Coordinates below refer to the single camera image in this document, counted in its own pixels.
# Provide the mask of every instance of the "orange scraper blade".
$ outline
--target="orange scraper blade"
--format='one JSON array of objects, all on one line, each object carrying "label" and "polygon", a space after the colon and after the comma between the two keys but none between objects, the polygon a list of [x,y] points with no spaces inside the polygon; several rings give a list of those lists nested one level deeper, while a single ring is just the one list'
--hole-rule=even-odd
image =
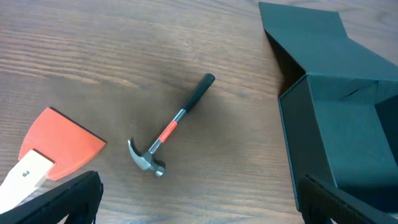
[{"label": "orange scraper blade", "polygon": [[75,172],[97,155],[105,141],[64,117],[46,108],[26,134],[18,159],[34,149],[54,162],[45,176],[58,180]]}]

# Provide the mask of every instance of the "open box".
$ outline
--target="open box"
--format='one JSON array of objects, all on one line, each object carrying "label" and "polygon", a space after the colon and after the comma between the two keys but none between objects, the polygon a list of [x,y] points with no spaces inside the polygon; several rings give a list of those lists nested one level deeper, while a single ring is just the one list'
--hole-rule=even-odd
[{"label": "open box", "polygon": [[337,12],[259,5],[294,81],[279,105],[297,209],[295,186],[312,174],[398,213],[398,67],[348,38]]}]

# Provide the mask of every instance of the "metal shaft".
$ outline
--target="metal shaft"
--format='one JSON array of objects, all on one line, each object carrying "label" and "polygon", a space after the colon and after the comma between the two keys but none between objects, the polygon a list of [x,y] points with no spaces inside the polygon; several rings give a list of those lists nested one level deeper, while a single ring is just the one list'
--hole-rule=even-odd
[{"label": "metal shaft", "polygon": [[[184,116],[186,111],[184,109],[181,109],[177,115],[175,115],[173,121],[176,123]],[[159,140],[159,138],[156,139],[156,141],[152,144],[152,146],[148,149],[148,152],[151,154],[154,154],[156,150],[159,148],[159,146],[162,144],[162,142]]]}]

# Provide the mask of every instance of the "hammer head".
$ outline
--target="hammer head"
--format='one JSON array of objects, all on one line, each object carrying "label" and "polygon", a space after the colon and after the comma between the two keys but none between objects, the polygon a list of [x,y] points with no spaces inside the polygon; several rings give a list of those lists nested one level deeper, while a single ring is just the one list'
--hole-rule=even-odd
[{"label": "hammer head", "polygon": [[129,150],[134,162],[142,169],[142,170],[149,170],[155,172],[157,177],[162,177],[166,164],[163,161],[159,161],[155,159],[155,155],[151,154],[149,151],[141,154],[136,146],[134,145],[134,140],[128,140],[129,143]]}]

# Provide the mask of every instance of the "red label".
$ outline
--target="red label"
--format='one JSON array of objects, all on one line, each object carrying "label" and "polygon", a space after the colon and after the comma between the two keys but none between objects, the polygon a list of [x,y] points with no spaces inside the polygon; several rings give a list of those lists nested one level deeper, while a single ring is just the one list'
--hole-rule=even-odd
[{"label": "red label", "polygon": [[162,134],[159,136],[159,140],[163,143],[166,141],[167,137],[171,134],[171,132],[174,130],[174,128],[177,126],[177,122],[172,121],[170,122],[169,125],[167,125],[166,129],[162,132]]}]

